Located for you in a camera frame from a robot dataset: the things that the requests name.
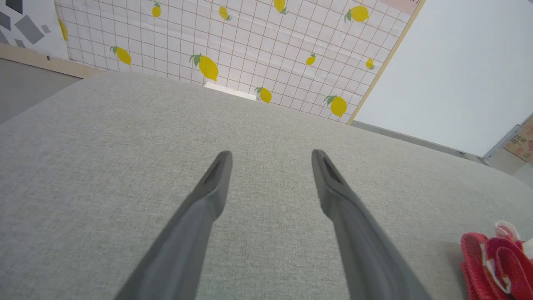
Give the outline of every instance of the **red cloth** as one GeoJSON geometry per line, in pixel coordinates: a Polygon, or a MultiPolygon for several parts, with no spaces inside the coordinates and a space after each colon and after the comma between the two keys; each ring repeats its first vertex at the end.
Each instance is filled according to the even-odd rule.
{"type": "Polygon", "coordinates": [[[463,273],[469,288],[469,300],[510,300],[492,280],[482,263],[481,244],[488,241],[481,233],[468,232],[461,238],[461,248],[465,257],[463,273]]]}
{"type": "Polygon", "coordinates": [[[511,294],[516,300],[532,300],[533,264],[522,250],[506,239],[492,238],[486,244],[487,258],[493,258],[496,276],[503,282],[503,276],[511,281],[511,294]]]}
{"type": "Polygon", "coordinates": [[[502,238],[487,239],[480,233],[468,232],[463,235],[461,248],[465,262],[461,263],[461,269],[469,300],[512,300],[511,294],[516,300],[533,300],[533,264],[522,252],[521,245],[520,241],[513,243],[502,238]],[[507,287],[504,277],[510,280],[511,294],[498,286],[487,264],[494,265],[496,280],[501,286],[507,287]]]}

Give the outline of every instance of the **wooden trim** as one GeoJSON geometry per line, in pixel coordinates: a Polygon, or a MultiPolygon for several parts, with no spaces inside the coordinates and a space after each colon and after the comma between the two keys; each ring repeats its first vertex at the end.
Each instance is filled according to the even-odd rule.
{"type": "Polygon", "coordinates": [[[104,72],[70,60],[48,57],[34,50],[6,44],[0,44],[0,58],[78,78],[87,78],[104,72]]]}
{"type": "Polygon", "coordinates": [[[411,16],[411,18],[407,22],[405,28],[403,29],[402,33],[400,34],[400,37],[398,38],[398,41],[396,41],[396,44],[394,45],[394,47],[392,47],[391,53],[385,59],[385,62],[381,66],[381,69],[379,69],[379,71],[377,72],[376,78],[374,78],[374,81],[372,81],[372,83],[368,87],[368,90],[365,93],[365,95],[363,96],[363,98],[361,99],[361,102],[357,106],[356,111],[353,112],[352,117],[348,120],[348,122],[347,122],[348,125],[350,125],[353,122],[353,119],[356,117],[357,113],[361,110],[361,106],[363,106],[363,104],[365,103],[366,99],[368,98],[368,95],[372,92],[372,89],[374,89],[374,86],[376,85],[376,82],[381,77],[381,74],[383,74],[383,70],[385,70],[385,68],[389,64],[389,61],[391,61],[392,57],[396,53],[396,50],[398,49],[398,47],[400,46],[401,42],[403,41],[403,38],[405,37],[405,35],[409,31],[409,29],[411,28],[411,25],[413,25],[413,22],[415,21],[416,17],[418,16],[418,13],[422,9],[422,6],[424,6],[425,2],[426,2],[426,0],[420,0],[420,3],[418,4],[418,6],[416,7],[415,11],[413,12],[413,15],[411,16]]]}

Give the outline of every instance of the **grid pattern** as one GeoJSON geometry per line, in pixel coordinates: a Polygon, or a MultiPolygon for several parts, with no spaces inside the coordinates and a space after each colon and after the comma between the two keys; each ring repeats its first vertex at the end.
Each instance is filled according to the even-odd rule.
{"type": "Polygon", "coordinates": [[[218,66],[216,84],[247,93],[272,92],[271,105],[347,122],[410,16],[376,0],[289,0],[280,14],[272,0],[161,0],[161,15],[150,0],[56,0],[69,32],[72,60],[91,67],[139,72],[178,81],[212,82],[189,62],[203,54],[218,66]],[[364,22],[344,22],[357,5],[368,8],[364,22]],[[227,8],[231,20],[219,16],[227,8]],[[131,65],[109,51],[120,46],[131,65]],[[311,53],[315,62],[305,62],[311,53]],[[368,58],[374,69],[366,67],[368,58]],[[331,113],[324,99],[336,94],[348,108],[331,113]]]}

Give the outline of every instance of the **gray floor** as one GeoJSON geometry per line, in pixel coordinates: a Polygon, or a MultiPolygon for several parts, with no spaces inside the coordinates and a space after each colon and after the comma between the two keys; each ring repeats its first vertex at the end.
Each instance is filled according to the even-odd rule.
{"type": "Polygon", "coordinates": [[[0,59],[0,124],[79,80],[0,59]]]}
{"type": "Polygon", "coordinates": [[[313,148],[328,152],[434,300],[464,298],[465,231],[494,231],[501,218],[533,236],[533,190],[489,167],[190,84],[116,75],[0,125],[3,298],[111,299],[223,149],[233,151],[231,186],[198,300],[348,298],[313,148]]]}

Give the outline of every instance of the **lemon print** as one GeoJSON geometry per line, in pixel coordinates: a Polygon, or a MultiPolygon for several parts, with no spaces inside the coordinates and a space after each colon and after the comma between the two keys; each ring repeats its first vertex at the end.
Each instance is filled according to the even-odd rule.
{"type": "Polygon", "coordinates": [[[376,66],[374,66],[374,60],[372,58],[369,58],[367,60],[367,68],[370,70],[373,70],[376,66]]]}
{"type": "Polygon", "coordinates": [[[152,16],[154,18],[159,18],[161,15],[161,5],[157,1],[154,1],[154,8],[152,9],[152,16]]]}
{"type": "Polygon", "coordinates": [[[307,58],[307,61],[305,62],[305,64],[308,66],[311,66],[314,63],[314,60],[316,60],[316,58],[317,57],[314,55],[314,53],[311,53],[311,56],[307,58]]]}
{"type": "Polygon", "coordinates": [[[274,7],[279,13],[287,14],[289,12],[285,6],[285,0],[274,0],[274,7]]]}
{"type": "Polygon", "coordinates": [[[211,58],[203,56],[200,53],[191,55],[189,62],[191,62],[191,60],[196,67],[200,65],[200,71],[206,78],[216,81],[216,78],[219,76],[219,68],[216,66],[215,62],[211,60],[211,58]]]}
{"type": "Polygon", "coordinates": [[[127,64],[127,65],[131,65],[132,64],[132,58],[130,56],[130,54],[128,52],[126,52],[126,50],[120,48],[120,47],[117,47],[117,46],[111,46],[111,48],[109,48],[109,50],[111,50],[114,54],[117,55],[118,59],[120,59],[121,62],[127,64]]]}
{"type": "Polygon", "coordinates": [[[349,21],[353,19],[356,22],[363,22],[368,18],[370,18],[368,15],[368,9],[362,5],[359,5],[348,11],[348,13],[344,16],[344,22],[346,22],[346,19],[349,21]]]}
{"type": "Polygon", "coordinates": [[[228,14],[228,10],[222,5],[219,8],[219,15],[222,19],[226,21],[231,20],[231,16],[228,14]]]}
{"type": "Polygon", "coordinates": [[[270,103],[270,100],[272,100],[272,94],[269,90],[264,88],[255,88],[255,91],[259,96],[261,96],[261,100],[265,101],[266,103],[270,103]]]}
{"type": "Polygon", "coordinates": [[[337,95],[328,96],[324,101],[328,101],[328,105],[331,104],[332,113],[339,117],[342,117],[348,107],[346,101],[337,95]]]}
{"type": "Polygon", "coordinates": [[[63,23],[63,21],[61,21],[60,19],[59,20],[59,27],[61,27],[61,32],[63,33],[63,39],[65,41],[68,41],[68,30],[67,30],[67,26],[65,26],[65,23],[63,23]]]}

